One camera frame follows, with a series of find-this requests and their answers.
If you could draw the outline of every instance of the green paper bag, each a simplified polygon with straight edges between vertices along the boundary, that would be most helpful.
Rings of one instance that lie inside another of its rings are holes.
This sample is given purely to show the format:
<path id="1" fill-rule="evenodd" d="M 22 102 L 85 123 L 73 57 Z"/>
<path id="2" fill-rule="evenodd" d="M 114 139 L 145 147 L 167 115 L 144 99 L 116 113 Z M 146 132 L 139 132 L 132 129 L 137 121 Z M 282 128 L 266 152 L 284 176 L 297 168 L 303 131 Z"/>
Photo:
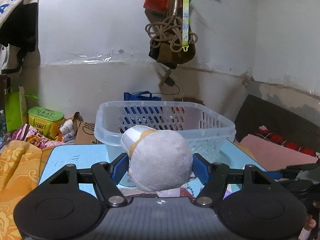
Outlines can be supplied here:
<path id="1" fill-rule="evenodd" d="M 19 92 L 6 93 L 5 116 L 8 132 L 17 130 L 28 122 L 28 111 L 23 87 L 19 87 Z"/>

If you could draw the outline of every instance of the translucent plastic basket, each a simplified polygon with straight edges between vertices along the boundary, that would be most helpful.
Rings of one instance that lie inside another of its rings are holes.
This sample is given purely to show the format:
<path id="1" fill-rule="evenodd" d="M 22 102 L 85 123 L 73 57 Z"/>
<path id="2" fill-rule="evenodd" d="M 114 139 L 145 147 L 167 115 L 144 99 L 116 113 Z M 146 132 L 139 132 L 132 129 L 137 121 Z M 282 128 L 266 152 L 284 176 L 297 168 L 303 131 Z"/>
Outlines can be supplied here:
<path id="1" fill-rule="evenodd" d="M 200 104 L 174 101 L 107 102 L 100 105 L 97 111 L 94 135 L 107 145 L 110 161 L 123 151 L 120 146 L 122 133 L 138 124 L 177 131 L 188 142 L 193 153 L 200 153 L 208 161 L 220 151 L 225 139 L 233 140 L 236 134 L 233 122 Z"/>

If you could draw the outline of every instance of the white plush toy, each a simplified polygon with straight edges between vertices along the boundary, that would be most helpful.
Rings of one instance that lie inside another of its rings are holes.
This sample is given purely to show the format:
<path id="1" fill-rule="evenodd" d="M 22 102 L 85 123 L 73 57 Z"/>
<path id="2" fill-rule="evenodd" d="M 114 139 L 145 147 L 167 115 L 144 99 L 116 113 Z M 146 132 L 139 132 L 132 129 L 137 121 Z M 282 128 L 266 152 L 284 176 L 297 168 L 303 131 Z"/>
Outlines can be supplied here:
<path id="1" fill-rule="evenodd" d="M 179 133 L 137 125 L 122 135 L 121 146 L 131 160 L 128 173 L 138 189 L 162 191 L 189 181 L 192 152 Z"/>

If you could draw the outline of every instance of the blue table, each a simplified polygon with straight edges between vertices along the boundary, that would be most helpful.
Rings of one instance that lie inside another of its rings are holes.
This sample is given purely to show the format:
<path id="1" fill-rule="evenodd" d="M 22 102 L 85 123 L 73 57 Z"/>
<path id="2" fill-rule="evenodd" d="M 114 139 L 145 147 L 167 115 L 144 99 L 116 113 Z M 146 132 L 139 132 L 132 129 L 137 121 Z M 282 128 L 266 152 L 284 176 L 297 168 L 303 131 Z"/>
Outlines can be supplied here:
<path id="1" fill-rule="evenodd" d="M 107 153 L 108 152 L 104 144 L 58 146 L 51 152 L 39 184 L 68 163 L 75 164 L 78 169 L 86 169 L 98 162 L 109 162 Z M 233 169 L 243 169 L 246 164 L 254 164 L 265 171 L 265 169 L 257 164 L 252 158 L 228 140 L 224 142 L 220 152 L 215 155 L 214 161 L 225 163 Z M 193 188 L 195 196 L 197 196 L 202 184 L 199 179 L 195 179 L 189 182 L 189 186 Z M 79 188 L 95 196 L 92 184 L 79 184 Z M 231 189 L 232 192 L 235 192 L 239 190 L 239 187 L 237 185 L 232 185 Z"/>

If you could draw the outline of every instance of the water bottle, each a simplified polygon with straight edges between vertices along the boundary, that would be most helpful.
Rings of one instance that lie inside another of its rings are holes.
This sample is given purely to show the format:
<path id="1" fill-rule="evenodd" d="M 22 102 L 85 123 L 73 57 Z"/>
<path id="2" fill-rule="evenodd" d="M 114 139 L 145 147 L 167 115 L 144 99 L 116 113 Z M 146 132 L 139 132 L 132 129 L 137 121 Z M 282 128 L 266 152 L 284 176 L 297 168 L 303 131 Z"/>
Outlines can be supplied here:
<path id="1" fill-rule="evenodd" d="M 0 137 L 3 140 L 3 136 L 7 133 L 7 123 L 6 123 L 6 118 L 3 110 L 0 111 L 0 128 L 1 128 Z"/>

